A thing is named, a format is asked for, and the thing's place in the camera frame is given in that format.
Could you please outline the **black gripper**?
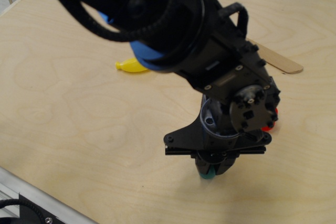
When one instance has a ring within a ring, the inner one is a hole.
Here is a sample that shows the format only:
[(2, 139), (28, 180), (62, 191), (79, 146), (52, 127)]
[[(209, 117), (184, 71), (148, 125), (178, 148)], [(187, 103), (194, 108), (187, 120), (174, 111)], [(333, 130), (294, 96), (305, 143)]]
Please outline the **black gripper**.
[(189, 155), (201, 178), (213, 178), (230, 169), (240, 155), (263, 154), (272, 137), (261, 130), (271, 105), (261, 98), (235, 96), (224, 105), (202, 97), (196, 120), (164, 137), (166, 155)]

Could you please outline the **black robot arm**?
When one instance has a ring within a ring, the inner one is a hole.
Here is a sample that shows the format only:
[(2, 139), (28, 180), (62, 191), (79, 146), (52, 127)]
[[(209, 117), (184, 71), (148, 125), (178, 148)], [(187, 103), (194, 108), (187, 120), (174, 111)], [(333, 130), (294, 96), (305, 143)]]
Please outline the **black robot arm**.
[(241, 154), (263, 154), (277, 121), (279, 90), (258, 46), (246, 38), (248, 13), (218, 0), (59, 0), (99, 37), (129, 42), (139, 63), (173, 72), (201, 92), (197, 119), (164, 137), (167, 155), (189, 155), (199, 174), (225, 173)]

